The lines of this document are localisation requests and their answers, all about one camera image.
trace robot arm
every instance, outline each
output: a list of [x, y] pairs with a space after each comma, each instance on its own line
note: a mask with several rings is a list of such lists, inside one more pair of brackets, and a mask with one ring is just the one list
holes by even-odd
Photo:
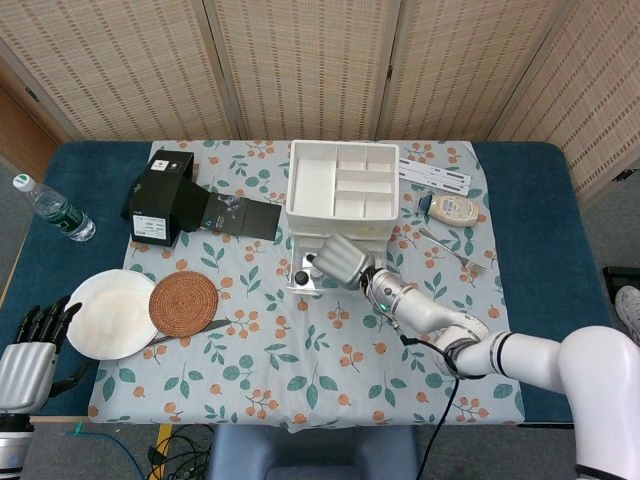
[[67, 328], [82, 306], [65, 311], [68, 301], [67, 296], [51, 307], [32, 308], [0, 359], [0, 478], [20, 476], [33, 435], [29, 414], [76, 385], [88, 367], [83, 364], [73, 377], [53, 383]]
[[444, 328], [435, 346], [455, 363], [453, 371], [434, 356], [444, 374], [498, 374], [565, 394], [581, 476], [640, 478], [640, 349], [622, 333], [586, 327], [562, 343], [512, 332], [490, 335], [477, 318], [438, 305], [392, 273], [376, 270], [371, 254], [342, 235], [325, 243], [313, 265], [347, 288], [361, 288], [398, 334], [401, 324], [419, 333]]

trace floral tablecloth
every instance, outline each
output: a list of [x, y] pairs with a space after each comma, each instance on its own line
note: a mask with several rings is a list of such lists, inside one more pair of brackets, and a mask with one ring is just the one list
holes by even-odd
[[[487, 184], [471, 144], [394, 143], [402, 157], [471, 175], [469, 197], [478, 202], [481, 215], [473, 228], [433, 219], [425, 224], [415, 211], [428, 191], [401, 181], [400, 217], [387, 268], [446, 307], [477, 316], [491, 331], [508, 330]], [[194, 152], [197, 183], [209, 191], [285, 202], [289, 142], [160, 141], [153, 143], [150, 156], [159, 148]], [[487, 274], [463, 270], [422, 237], [420, 227], [487, 267]], [[124, 268], [155, 281], [177, 270], [207, 275], [219, 291], [216, 318], [233, 323], [101, 362], [90, 418], [229, 422], [290, 431], [437, 422], [453, 380], [439, 373], [424, 347], [405, 348], [364, 298], [289, 293], [287, 232], [283, 209], [275, 242], [204, 230], [183, 232], [172, 248], [130, 242]], [[462, 381], [449, 417], [452, 423], [523, 421], [518, 382], [497, 375]]]

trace white drawer organizer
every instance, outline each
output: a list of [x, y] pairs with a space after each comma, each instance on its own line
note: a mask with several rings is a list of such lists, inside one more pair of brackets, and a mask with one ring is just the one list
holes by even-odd
[[384, 265], [398, 219], [398, 156], [397, 145], [293, 141], [286, 207], [293, 238], [290, 288], [312, 294], [335, 288], [313, 275], [304, 287], [293, 281], [297, 271], [310, 272], [306, 255], [335, 232], [358, 241]]

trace gray floor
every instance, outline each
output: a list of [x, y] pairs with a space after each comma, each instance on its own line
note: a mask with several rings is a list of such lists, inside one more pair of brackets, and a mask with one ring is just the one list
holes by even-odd
[[[4, 284], [28, 228], [30, 214], [9, 187], [12, 172], [0, 164], [0, 285]], [[599, 266], [640, 266], [640, 174], [616, 187], [584, 215]], [[134, 471], [119, 449], [98, 438], [73, 438], [72, 424], [38, 424], [29, 453], [25, 480], [129, 479]], [[157, 427], [88, 425], [87, 431], [108, 433], [122, 441], [146, 473], [147, 449]], [[423, 447], [431, 430], [422, 431]], [[517, 427], [444, 427], [432, 451], [424, 478], [438, 480], [520, 480], [574, 478], [571, 430]]]
[[31, 207], [23, 194], [13, 188], [16, 172], [0, 156], [0, 294], [20, 251], [22, 240], [31, 224]]

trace rattan coaster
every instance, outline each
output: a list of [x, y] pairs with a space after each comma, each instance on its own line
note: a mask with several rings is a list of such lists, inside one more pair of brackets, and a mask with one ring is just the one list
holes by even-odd
[[218, 291], [197, 272], [176, 272], [156, 285], [149, 300], [149, 315], [158, 330], [171, 337], [198, 333], [213, 320]]

